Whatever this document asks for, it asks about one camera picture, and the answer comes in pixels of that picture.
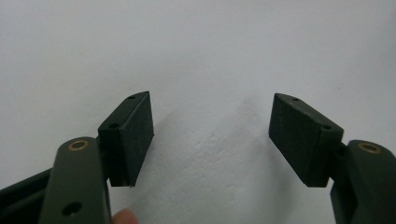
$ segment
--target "white surface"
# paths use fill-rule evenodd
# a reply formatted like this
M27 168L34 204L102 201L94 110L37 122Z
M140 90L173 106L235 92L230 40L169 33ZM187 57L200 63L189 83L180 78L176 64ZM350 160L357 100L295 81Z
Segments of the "white surface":
M334 223L267 136L273 94L396 153L395 1L0 2L0 188L149 90L155 137L113 211L141 223Z

